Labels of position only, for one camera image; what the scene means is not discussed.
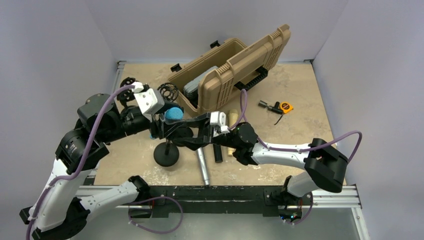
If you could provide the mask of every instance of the gray wall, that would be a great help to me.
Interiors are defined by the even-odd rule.
[[[0,239],[24,239],[55,150],[116,63],[83,0],[0,0]]]
[[[281,61],[313,59],[348,0],[85,0],[118,60],[191,60],[230,37],[247,45],[282,24]]]
[[[423,239],[424,2],[351,0],[313,66],[371,239]],[[339,144],[350,153],[355,139]]]

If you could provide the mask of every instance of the table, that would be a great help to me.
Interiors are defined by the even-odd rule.
[[[136,78],[153,88],[167,81],[170,67],[175,63],[126,63],[121,78]],[[259,107],[259,100],[269,104],[289,102],[294,110],[280,117]],[[235,98],[220,111],[240,112],[239,99]],[[268,77],[248,91],[246,116],[256,133],[265,141],[275,144],[304,144],[312,138],[333,139],[326,111],[321,99],[312,65],[309,63],[278,63]],[[149,185],[203,185],[196,153],[179,147],[178,162],[168,168],[156,164],[155,147],[164,140],[150,139],[144,131],[112,142],[110,154],[103,158],[95,177],[95,185],[120,185],[133,175],[140,175]],[[302,170],[281,165],[244,166],[222,147],[223,162],[215,163],[213,147],[204,148],[211,185],[282,185],[289,175]]]

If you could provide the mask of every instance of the yellow tape measure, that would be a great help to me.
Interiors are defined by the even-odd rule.
[[[293,106],[290,105],[290,103],[283,101],[282,103],[279,104],[279,109],[281,109],[282,112],[286,114],[290,112],[291,110],[293,110]]]

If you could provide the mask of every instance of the beige table surface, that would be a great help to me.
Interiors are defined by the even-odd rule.
[[[121,80],[133,77],[157,88],[166,82],[173,65],[127,63]],[[280,116],[259,107],[259,100],[269,104],[276,101],[289,102],[294,110],[274,125]],[[240,113],[238,98],[220,111],[228,113],[232,108]],[[267,78],[248,91],[246,116],[265,142],[304,144],[310,143],[312,138],[326,141],[333,139],[310,64],[277,64],[269,71]],[[144,131],[113,142],[108,147],[110,154],[100,161],[94,184],[120,185],[130,176],[140,175],[149,185],[203,185],[196,153],[188,148],[178,148],[179,160],[174,166],[165,169],[156,164],[153,151],[163,141],[150,139],[149,132]],[[281,165],[244,166],[234,157],[227,156],[226,147],[222,147],[222,163],[215,163],[211,145],[204,148],[204,153],[211,185],[282,185],[287,176],[302,172],[300,169]]]

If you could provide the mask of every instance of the silver metal tube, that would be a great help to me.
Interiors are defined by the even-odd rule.
[[[200,166],[201,176],[203,177],[204,185],[209,186],[209,174],[208,167],[206,166],[205,153],[203,152],[203,147],[200,147],[196,150],[197,159]]]

